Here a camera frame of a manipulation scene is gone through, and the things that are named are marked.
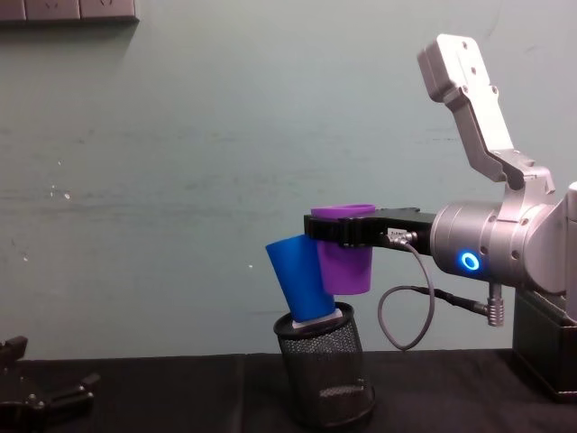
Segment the cable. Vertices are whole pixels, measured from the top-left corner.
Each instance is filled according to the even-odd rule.
[[[379,318],[380,329],[382,329],[382,332],[385,334],[385,336],[391,342],[391,344],[393,344],[397,349],[402,350],[404,352],[404,351],[406,351],[408,349],[412,349],[413,347],[418,345],[418,343],[425,336],[426,331],[428,331],[429,327],[431,326],[431,321],[433,320],[433,315],[435,314],[435,287],[433,286],[433,280],[431,279],[431,275],[429,274],[428,269],[425,267],[425,263],[423,262],[423,259],[422,259],[421,255],[418,253],[418,251],[415,248],[413,248],[413,246],[410,245],[407,241],[398,243],[398,246],[402,246],[403,248],[410,251],[415,256],[415,258],[418,261],[418,264],[421,266],[421,269],[423,270],[423,273],[425,274],[426,285],[428,286],[428,289],[429,289],[429,311],[426,315],[425,324],[421,328],[421,332],[419,332],[417,338],[415,338],[408,345],[402,345],[401,343],[399,343],[397,340],[395,340],[393,335],[389,332],[389,330],[387,329],[387,325],[385,325],[385,320],[382,317],[382,307],[385,303],[385,300],[387,299],[387,297],[389,295],[395,293],[396,291],[414,290],[414,288],[410,287],[410,286],[393,287],[392,289],[385,291],[379,299],[379,306],[377,307],[377,315]]]

